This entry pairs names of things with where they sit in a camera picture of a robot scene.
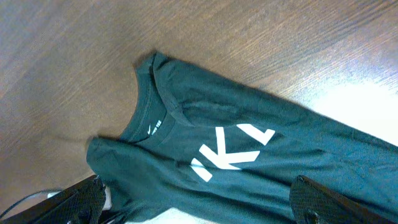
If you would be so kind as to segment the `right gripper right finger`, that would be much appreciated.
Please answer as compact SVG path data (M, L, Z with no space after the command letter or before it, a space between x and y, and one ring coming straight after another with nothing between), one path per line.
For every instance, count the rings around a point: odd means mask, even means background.
M304 175L293 181L289 202L300 224L396 224Z

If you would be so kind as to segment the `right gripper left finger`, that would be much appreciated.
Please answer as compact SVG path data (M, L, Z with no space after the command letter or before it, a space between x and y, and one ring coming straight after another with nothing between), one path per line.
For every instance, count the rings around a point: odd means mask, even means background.
M97 224L105 201L105 186L97 175L92 175L1 223Z

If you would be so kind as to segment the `dark green Nike t-shirt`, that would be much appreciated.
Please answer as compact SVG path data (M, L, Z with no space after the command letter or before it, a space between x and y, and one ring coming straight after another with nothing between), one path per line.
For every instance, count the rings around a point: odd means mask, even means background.
M122 222L177 208L218 223L293 223L307 176L397 220L397 147L160 52L136 69L136 110L86 160Z

